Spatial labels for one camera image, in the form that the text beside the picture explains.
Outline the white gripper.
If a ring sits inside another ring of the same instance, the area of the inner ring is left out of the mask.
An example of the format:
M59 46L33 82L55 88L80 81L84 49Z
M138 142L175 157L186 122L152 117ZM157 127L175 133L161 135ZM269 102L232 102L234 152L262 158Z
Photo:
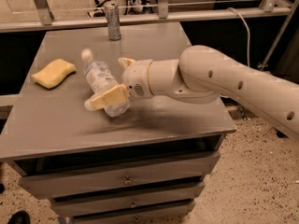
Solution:
M142 99L149 99L153 96L148 82L148 72L152 59L135 61L120 57L118 63L124 69L122 81L126 87L123 84L115 85L108 91L95 93L84 103L87 110L95 111L125 103L130 94L135 98Z

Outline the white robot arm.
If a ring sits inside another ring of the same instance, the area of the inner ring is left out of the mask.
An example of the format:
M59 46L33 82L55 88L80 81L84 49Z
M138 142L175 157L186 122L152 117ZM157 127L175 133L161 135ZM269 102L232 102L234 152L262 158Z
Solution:
M270 122L293 140L299 139L299 85L255 70L207 46L186 48L175 60L133 60L120 57L118 82L106 63L89 49L81 52L84 76L93 96L90 111L114 107L119 115L130 97L163 95L185 103L205 104L226 95Z

